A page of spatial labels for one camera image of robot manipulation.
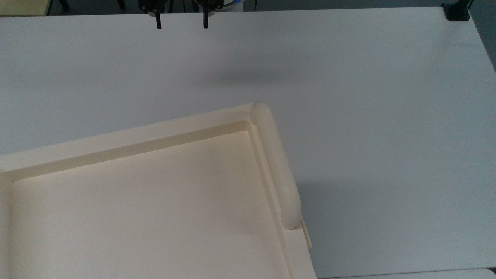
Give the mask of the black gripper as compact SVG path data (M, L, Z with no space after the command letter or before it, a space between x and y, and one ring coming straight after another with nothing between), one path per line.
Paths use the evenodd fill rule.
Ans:
M174 0L139 0L139 8L146 14L155 14L157 29L162 28L160 14L167 7L173 6ZM198 10L203 11L203 28L208 28L209 13L224 8L223 0L191 0L193 7L198 7Z

